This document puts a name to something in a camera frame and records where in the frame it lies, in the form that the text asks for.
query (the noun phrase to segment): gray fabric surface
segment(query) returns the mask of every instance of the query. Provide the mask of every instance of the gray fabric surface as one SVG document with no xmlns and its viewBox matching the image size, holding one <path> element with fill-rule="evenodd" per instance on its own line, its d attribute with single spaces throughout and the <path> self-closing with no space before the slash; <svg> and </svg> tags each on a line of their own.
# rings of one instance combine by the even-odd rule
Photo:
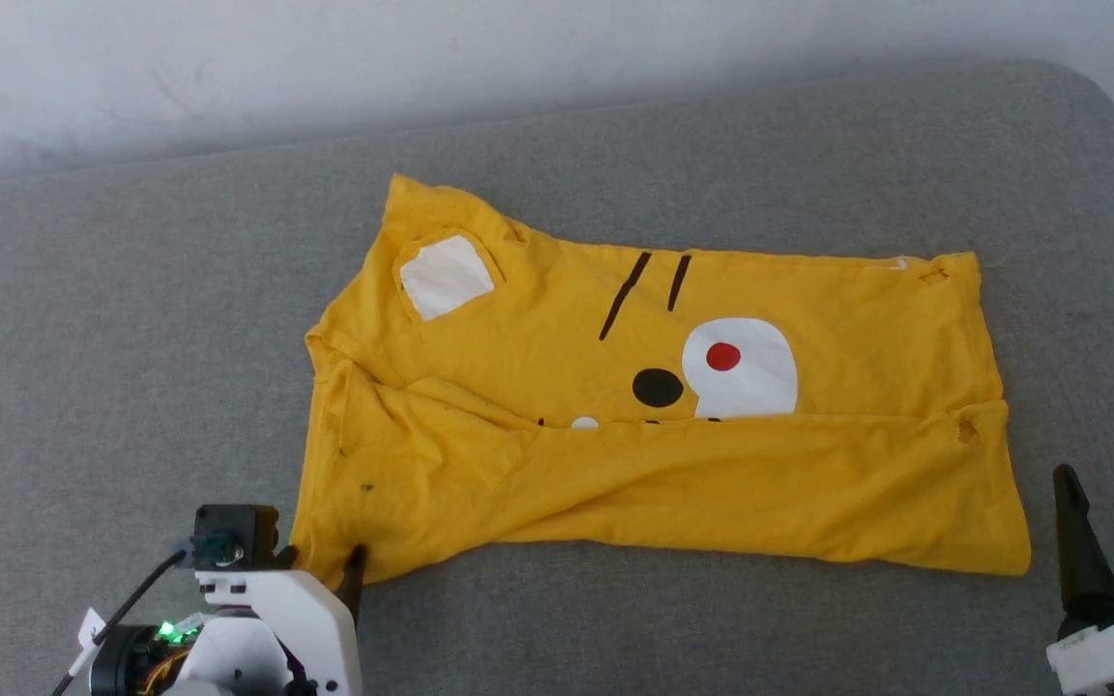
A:
<svg viewBox="0 0 1114 696">
<path fill-rule="evenodd" d="M 0 185 L 0 693 L 48 693 L 199 502 L 290 523 L 302 336 L 393 171 L 578 242 L 978 252 L 1034 569 L 491 546 L 367 591 L 372 693 L 1056 692 L 1056 463 L 1114 560 L 1114 106 L 1003 62 Z M 198 607 L 174 574 L 134 617 Z"/>
</svg>

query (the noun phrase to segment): black cable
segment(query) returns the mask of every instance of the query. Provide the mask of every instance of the black cable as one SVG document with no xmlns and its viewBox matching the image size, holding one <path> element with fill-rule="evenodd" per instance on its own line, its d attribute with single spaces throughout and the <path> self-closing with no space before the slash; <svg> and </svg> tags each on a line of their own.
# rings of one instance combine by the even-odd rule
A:
<svg viewBox="0 0 1114 696">
<path fill-rule="evenodd" d="M 145 596 L 145 591 L 149 591 L 149 588 L 154 586 L 154 582 L 157 582 L 157 579 L 163 576 L 164 572 L 174 568 L 174 566 L 178 565 L 178 562 L 186 557 L 187 551 L 174 551 L 166 560 L 163 560 L 157 568 L 154 568 L 154 572 L 150 572 L 149 577 L 146 577 L 145 581 L 140 582 L 140 586 L 136 587 L 136 591 L 133 591 L 133 594 L 128 596 L 127 602 L 120 605 L 118 611 L 115 611 L 110 617 L 110 620 L 106 621 L 106 626 L 104 626 L 101 630 L 98 630 L 97 635 L 94 635 L 92 645 L 101 645 L 102 641 L 106 641 L 106 636 L 110 634 L 110 630 L 115 629 L 115 627 L 119 625 L 123 617 L 128 616 L 128 611 L 131 611 L 131 607 L 134 607 L 134 605 L 136 605 L 136 602 Z M 58 686 L 55 687 L 49 696 L 58 696 L 59 693 L 67 692 L 67 687 L 70 686 L 75 678 L 76 675 L 70 674 L 70 669 L 68 669 L 68 674 L 62 675 L 62 679 L 59 679 Z"/>
</svg>

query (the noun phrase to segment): t-shirt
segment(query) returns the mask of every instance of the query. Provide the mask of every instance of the t-shirt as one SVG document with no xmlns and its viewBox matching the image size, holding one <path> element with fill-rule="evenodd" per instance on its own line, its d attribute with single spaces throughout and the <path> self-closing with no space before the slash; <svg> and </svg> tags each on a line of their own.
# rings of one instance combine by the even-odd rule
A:
<svg viewBox="0 0 1114 696">
<path fill-rule="evenodd" d="M 979 282 L 968 253 L 574 244 L 394 177 L 306 336 L 301 568 L 583 539 L 1024 574 Z"/>
</svg>

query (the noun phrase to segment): white ear patch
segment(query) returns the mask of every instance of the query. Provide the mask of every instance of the white ear patch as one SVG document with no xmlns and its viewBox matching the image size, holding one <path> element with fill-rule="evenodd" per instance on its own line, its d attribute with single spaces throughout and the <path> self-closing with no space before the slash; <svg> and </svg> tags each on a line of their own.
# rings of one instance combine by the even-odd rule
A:
<svg viewBox="0 0 1114 696">
<path fill-rule="evenodd" d="M 402 264 L 399 277 L 423 321 L 455 312 L 494 287 L 476 246 L 461 235 L 424 246 Z"/>
</svg>

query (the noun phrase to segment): black nose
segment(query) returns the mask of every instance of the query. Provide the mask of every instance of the black nose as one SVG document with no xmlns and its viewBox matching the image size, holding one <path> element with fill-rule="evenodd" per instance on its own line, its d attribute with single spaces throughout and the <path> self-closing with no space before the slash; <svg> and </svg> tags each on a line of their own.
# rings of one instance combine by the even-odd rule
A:
<svg viewBox="0 0 1114 696">
<path fill-rule="evenodd" d="M 649 406 L 667 406 L 682 398 L 682 380 L 667 370 L 638 370 L 635 375 L 635 399 Z"/>
</svg>

